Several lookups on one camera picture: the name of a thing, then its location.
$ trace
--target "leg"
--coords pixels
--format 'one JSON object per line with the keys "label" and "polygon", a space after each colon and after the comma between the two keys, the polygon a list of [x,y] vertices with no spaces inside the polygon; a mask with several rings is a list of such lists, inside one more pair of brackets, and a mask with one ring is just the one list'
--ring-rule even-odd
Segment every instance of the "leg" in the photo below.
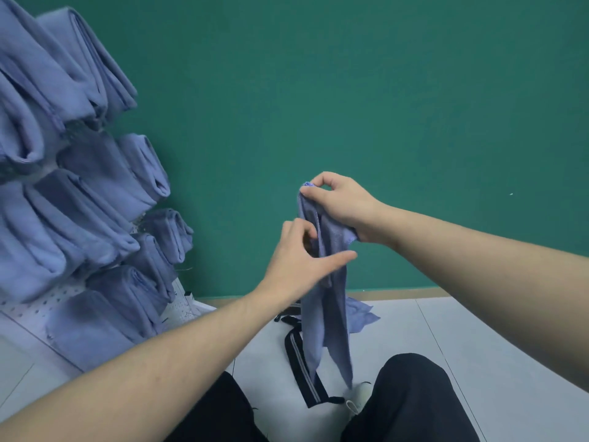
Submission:
{"label": "leg", "polygon": [[268,442],[233,377],[224,372],[166,442]]}
{"label": "leg", "polygon": [[380,370],[372,396],[342,442],[478,442],[446,372],[422,355],[401,354]]}

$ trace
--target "green wall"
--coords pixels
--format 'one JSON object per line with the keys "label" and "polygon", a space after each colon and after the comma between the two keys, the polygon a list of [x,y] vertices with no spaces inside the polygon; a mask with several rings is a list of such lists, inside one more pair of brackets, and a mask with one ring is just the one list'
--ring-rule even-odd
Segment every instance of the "green wall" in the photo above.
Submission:
{"label": "green wall", "polygon": [[[260,281],[321,170],[380,200],[589,255],[589,0],[18,0],[69,4],[139,90],[195,229],[196,296]],[[349,287],[430,285],[357,245]]]}

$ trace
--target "person's right hand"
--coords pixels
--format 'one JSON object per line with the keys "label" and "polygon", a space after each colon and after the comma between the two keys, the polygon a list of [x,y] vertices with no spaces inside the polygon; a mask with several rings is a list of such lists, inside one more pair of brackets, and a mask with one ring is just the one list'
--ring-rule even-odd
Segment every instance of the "person's right hand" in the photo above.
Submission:
{"label": "person's right hand", "polygon": [[[302,186],[301,194],[315,200],[337,221],[354,227],[361,242],[380,243],[375,229],[380,201],[353,179],[333,172],[321,172],[311,183],[317,187]],[[332,190],[322,189],[323,185]]]}

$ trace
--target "hand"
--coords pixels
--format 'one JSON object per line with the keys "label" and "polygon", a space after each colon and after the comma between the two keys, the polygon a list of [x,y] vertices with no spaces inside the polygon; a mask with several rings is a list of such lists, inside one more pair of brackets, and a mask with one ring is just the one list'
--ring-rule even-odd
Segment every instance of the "hand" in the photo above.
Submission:
{"label": "hand", "polygon": [[[371,223],[382,203],[366,189],[353,179],[333,172],[322,172],[311,183],[317,187],[303,186],[300,189],[305,197],[315,200],[337,221],[355,228],[361,242],[381,241]],[[323,185],[332,190],[321,189]]]}
{"label": "hand", "polygon": [[260,286],[282,296],[284,308],[311,290],[321,278],[357,257],[355,251],[342,251],[326,258],[313,258],[303,245],[305,238],[317,238],[311,222],[303,219],[284,222],[280,242],[260,282]]}

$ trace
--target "forearm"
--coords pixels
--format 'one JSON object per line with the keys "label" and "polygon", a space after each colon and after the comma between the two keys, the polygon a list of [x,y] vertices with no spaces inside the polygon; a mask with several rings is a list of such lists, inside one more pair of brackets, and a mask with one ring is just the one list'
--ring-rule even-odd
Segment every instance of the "forearm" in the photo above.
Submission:
{"label": "forearm", "polygon": [[489,326],[589,390],[589,259],[388,206],[374,226]]}
{"label": "forearm", "polygon": [[0,440],[161,442],[287,305],[274,293],[258,287],[65,384],[0,425]]}

